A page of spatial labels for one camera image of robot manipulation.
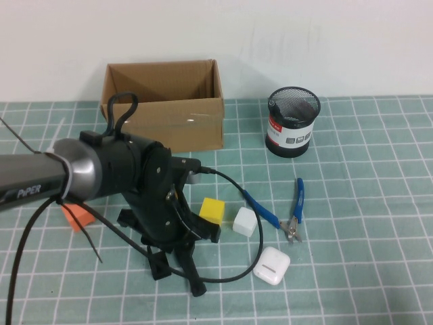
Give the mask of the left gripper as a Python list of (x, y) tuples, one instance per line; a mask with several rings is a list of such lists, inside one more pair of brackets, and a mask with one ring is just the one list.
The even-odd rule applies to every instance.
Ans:
[(193, 213), (183, 193), (190, 173), (198, 173), (202, 163), (196, 158), (176, 157), (167, 148), (155, 148), (145, 156), (135, 189), (124, 192), (134, 221), (123, 221), (142, 235), (145, 245), (164, 251), (167, 263), (178, 263), (175, 249), (182, 249), (182, 259), (193, 259), (197, 240), (219, 241), (221, 227)]

